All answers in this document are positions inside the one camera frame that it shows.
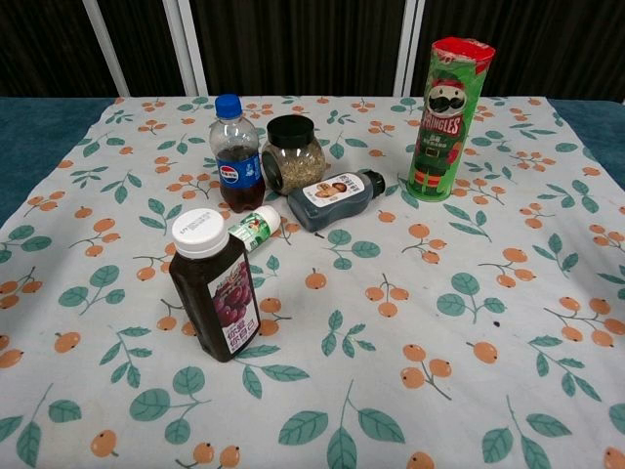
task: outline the blue bottle cap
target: blue bottle cap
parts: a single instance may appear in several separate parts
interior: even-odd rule
[[[241,100],[236,95],[220,95],[215,100],[217,117],[221,119],[232,119],[243,113],[241,110]]]

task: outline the white bottle cap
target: white bottle cap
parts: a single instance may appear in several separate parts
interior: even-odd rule
[[[280,214],[270,205],[255,208],[252,212],[258,213],[267,222],[270,227],[270,235],[273,235],[280,228]]]
[[[224,217],[208,208],[183,213],[174,222],[172,234],[176,250],[189,259],[214,256],[229,240]]]

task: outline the white pole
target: white pole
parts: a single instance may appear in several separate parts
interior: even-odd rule
[[[104,18],[102,18],[98,0],[82,0],[82,4],[85,6],[89,21],[91,22],[91,27],[94,29],[96,37],[98,38],[98,44],[100,44],[100,49],[106,60],[106,65],[108,65],[108,71],[117,88],[117,94],[125,97],[130,96],[128,85],[126,85],[126,79],[124,78],[124,72],[121,70],[121,66],[119,66],[113,43],[110,42],[110,36],[108,35]]]
[[[185,28],[183,27],[180,10],[178,9],[178,2],[176,0],[163,0],[163,8],[165,9],[169,32],[172,36],[172,42],[174,43],[178,69],[183,78],[185,93],[187,96],[197,96],[197,85],[195,84],[195,77],[193,76],[193,67],[188,54]]]
[[[208,96],[208,87],[206,86],[206,77],[204,76],[204,66],[202,65],[202,56],[199,53],[199,44],[195,35],[195,24],[193,23],[193,13],[188,0],[178,0],[180,16],[185,29],[185,38],[187,39],[188,55],[190,57],[193,75],[195,76],[195,85],[197,92],[202,96]]]

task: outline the pringles logo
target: pringles logo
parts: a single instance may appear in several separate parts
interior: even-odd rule
[[[222,176],[222,179],[230,184],[234,184],[238,181],[238,172],[231,166],[224,165],[219,168],[219,173]]]
[[[436,117],[426,109],[421,127],[428,130],[436,130],[443,134],[457,137],[460,133],[460,127],[462,125],[462,114],[452,117]]]

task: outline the black jar lid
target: black jar lid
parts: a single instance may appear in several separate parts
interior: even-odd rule
[[[314,124],[303,115],[280,115],[267,124],[268,139],[281,149],[300,149],[314,139]]]

